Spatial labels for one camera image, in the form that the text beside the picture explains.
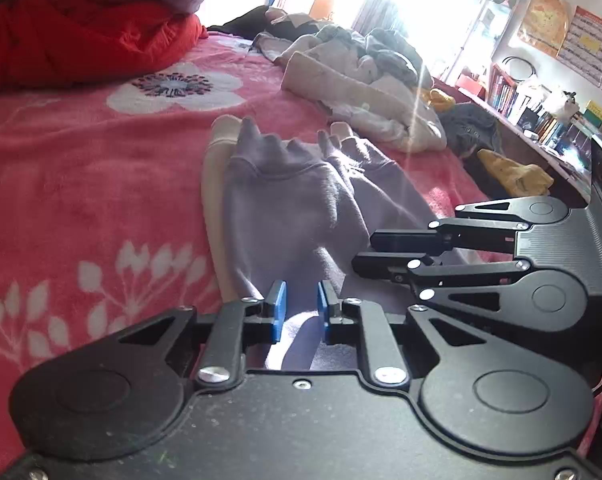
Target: orange cloth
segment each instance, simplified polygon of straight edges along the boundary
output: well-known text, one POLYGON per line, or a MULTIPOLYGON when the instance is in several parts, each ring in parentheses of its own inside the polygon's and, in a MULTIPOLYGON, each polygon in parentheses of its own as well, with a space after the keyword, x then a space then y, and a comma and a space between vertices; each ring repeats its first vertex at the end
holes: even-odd
POLYGON ((0 4, 0 89, 68 86, 162 70, 207 31, 158 0, 0 4))

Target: poster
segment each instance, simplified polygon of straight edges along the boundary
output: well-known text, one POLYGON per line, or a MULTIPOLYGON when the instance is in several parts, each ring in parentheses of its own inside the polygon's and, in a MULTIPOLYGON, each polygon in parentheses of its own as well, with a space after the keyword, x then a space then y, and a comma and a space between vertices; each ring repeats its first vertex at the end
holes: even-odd
POLYGON ((556 58, 594 85, 601 86, 602 18, 578 6, 556 58))
POLYGON ((556 57, 568 23, 568 5, 564 0, 530 0, 517 36, 524 43, 556 57))

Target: pink blanket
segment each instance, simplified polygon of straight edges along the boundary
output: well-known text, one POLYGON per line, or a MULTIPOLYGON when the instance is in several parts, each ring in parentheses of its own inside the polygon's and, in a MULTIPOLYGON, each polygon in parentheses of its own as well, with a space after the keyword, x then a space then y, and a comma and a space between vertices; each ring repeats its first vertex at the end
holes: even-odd
MULTIPOLYGON (((22 452, 8 395, 25 370, 171 306, 219 306, 200 199, 212 121, 308 141, 325 126, 248 45, 211 35, 129 82, 0 94, 0 470, 22 452)), ((485 199, 447 150, 390 154, 439 216, 485 199)))

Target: desk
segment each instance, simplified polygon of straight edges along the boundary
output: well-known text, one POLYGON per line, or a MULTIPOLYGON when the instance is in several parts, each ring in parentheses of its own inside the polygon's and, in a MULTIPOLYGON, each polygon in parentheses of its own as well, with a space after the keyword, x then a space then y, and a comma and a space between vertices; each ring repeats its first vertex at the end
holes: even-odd
POLYGON ((467 96, 473 103, 483 108, 483 110, 488 112, 491 116, 495 117, 503 126, 505 126, 505 128, 509 132, 513 133, 514 135, 519 137, 519 139, 525 142, 527 146, 530 149, 534 150, 537 153, 537 155, 543 158, 543 160, 545 160, 547 164, 551 168, 553 168, 553 170, 555 170, 556 173, 559 174, 559 176, 561 176, 568 184, 574 187, 577 190, 577 192, 583 197, 586 203, 590 202, 590 189, 587 189, 584 186, 584 184, 582 184, 574 176, 569 174, 561 165, 561 163, 559 163, 559 160, 558 158, 556 158, 556 156, 544 150, 534 140, 528 139, 523 134, 523 130, 520 127, 518 127, 516 124, 512 124, 510 121, 507 120, 507 118, 503 114, 499 113, 497 110, 492 108, 490 105, 488 105, 488 103, 479 99, 477 96, 472 95, 470 92, 467 92, 463 88, 460 88, 459 91, 463 95, 467 96))

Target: orange lampshade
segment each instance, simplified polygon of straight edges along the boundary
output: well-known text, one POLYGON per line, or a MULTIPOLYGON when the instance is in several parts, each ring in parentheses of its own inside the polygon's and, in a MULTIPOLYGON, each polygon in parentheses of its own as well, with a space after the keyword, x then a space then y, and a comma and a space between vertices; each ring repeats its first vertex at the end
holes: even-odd
POLYGON ((309 15, 315 20, 330 20, 334 10, 334 0, 315 0, 309 15))

